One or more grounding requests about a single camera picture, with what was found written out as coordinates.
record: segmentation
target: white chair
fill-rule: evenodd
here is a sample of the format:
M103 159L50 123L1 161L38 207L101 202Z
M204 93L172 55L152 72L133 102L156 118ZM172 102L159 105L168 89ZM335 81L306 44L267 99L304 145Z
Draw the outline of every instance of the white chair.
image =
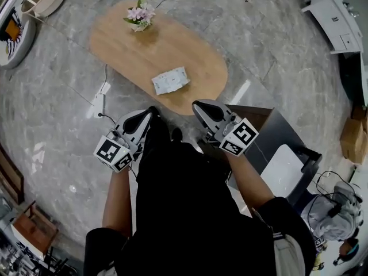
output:
M29 15L20 13L18 10L17 14L19 15L23 25L23 33L21 41L10 57L6 53L6 42L0 41L0 67L6 70L10 70L20 64L32 45L36 33L36 24L34 19Z

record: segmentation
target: shoe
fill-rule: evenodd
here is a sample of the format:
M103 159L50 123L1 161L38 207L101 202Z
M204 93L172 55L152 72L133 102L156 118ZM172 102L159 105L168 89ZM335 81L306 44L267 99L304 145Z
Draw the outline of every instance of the shoe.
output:
M179 128L175 128L171 134L171 139L173 142L182 142L183 133Z
M159 110L155 106L150 106L148 108L154 117L161 117Z

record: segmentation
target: wooden tabletop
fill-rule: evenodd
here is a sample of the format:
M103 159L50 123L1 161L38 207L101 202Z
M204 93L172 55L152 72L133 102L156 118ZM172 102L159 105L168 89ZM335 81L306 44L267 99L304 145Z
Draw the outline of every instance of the wooden tabletop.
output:
M216 99L228 76L221 55L196 33L158 10L153 24L135 33L123 20L127 8L135 5L122 1L96 20L90 35L91 52L178 114L192 115L194 100ZM151 79L182 66L191 82L175 92L156 95Z

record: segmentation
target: tissue box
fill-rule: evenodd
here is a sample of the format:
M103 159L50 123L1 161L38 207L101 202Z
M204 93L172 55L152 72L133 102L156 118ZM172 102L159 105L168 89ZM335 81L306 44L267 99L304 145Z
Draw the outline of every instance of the tissue box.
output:
M153 78L152 81L157 95L177 91L190 82L184 67L178 67L174 70L164 72Z

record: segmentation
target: person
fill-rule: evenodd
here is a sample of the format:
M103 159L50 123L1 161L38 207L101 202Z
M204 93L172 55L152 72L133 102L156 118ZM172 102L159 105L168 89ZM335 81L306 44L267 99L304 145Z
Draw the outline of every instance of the person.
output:
M294 209L310 227L316 239L346 240L354 237L363 224L362 197L359 188L344 181L334 187L332 197L305 190Z
M102 228L86 236L84 275L250 269L276 275L273 231L296 240L309 275L316 250L308 227L247 158L227 154L241 196L264 222L240 214L216 167L182 142L178 128L170 140L158 110L149 109L154 116L136 178L136 232L127 167L112 173Z
M339 257L334 260L333 265L337 266L344 262L348 262L353 257L356 256L356 254L359 251L359 240L355 237L348 238L344 240L344 243L339 248Z

